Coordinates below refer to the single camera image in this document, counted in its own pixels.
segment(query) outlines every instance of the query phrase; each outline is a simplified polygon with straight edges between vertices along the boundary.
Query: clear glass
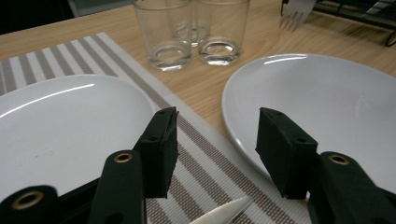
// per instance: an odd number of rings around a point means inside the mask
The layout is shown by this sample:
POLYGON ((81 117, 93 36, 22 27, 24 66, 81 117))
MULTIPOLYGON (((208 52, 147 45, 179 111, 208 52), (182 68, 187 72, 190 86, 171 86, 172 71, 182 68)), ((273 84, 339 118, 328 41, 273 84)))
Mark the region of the clear glass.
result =
POLYGON ((191 1, 134 1, 152 66, 163 71, 178 70, 191 60, 191 1))
POLYGON ((239 58, 249 0, 195 0, 195 21, 200 58, 227 65, 239 58))
POLYGON ((192 0, 191 45, 193 47, 198 46, 197 22, 195 20, 195 13, 196 13, 195 11, 196 11, 195 3, 194 0, 192 0))

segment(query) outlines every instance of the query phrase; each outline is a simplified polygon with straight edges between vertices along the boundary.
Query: white plate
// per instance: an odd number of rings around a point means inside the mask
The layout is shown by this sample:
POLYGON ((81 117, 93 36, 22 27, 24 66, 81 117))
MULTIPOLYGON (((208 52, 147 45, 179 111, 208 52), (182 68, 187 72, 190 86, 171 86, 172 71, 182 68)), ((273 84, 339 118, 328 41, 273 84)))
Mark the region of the white plate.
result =
POLYGON ((284 54, 237 70, 222 95, 223 117, 242 153, 267 174, 255 151, 260 107, 279 110, 318 141, 318 152, 355 159, 396 193, 396 78, 342 59, 284 54))
POLYGON ((62 77, 1 96, 0 200, 33 185, 62 195, 94 180, 153 115, 147 95, 115 77, 62 77))

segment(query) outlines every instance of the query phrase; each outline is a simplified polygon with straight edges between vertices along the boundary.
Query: table surface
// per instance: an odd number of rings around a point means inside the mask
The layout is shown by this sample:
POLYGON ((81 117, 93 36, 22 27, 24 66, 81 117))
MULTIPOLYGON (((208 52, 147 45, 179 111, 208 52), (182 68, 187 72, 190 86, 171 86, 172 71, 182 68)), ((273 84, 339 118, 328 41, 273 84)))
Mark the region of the table surface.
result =
POLYGON ((241 57, 228 66, 205 64, 193 49, 190 64, 179 71, 150 67, 133 6, 0 35, 0 59, 105 32, 226 137, 222 91, 238 68, 255 59, 283 53, 325 54, 396 77, 396 47, 384 47, 390 30, 312 12, 304 25, 292 32, 279 29, 280 7, 279 0, 251 0, 241 57))

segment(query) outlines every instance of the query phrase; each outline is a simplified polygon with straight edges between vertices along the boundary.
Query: black dish rack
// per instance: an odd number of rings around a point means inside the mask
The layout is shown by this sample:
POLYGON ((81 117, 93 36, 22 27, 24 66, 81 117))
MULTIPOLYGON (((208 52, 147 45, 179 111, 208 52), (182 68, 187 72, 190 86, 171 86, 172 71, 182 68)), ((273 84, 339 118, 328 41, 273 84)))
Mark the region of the black dish rack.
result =
MULTIPOLYGON (((283 6, 289 0, 282 0, 283 6)), ((385 46, 396 43, 396 1, 395 0, 319 0, 314 6, 317 12, 359 21, 390 30, 385 46)))

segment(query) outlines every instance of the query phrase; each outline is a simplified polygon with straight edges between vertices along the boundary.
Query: placemat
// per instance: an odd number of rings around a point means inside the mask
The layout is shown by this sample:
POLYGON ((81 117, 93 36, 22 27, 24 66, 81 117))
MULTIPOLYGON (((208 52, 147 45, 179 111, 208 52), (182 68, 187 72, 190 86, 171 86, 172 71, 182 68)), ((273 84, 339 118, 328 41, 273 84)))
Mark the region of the placemat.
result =
POLYGON ((0 61, 0 95, 78 74, 118 77, 137 85, 158 109, 179 111, 177 167, 168 198, 147 200, 148 223, 189 223, 246 195, 254 203, 234 223, 310 223, 303 203, 282 199, 269 177, 105 33, 0 61))

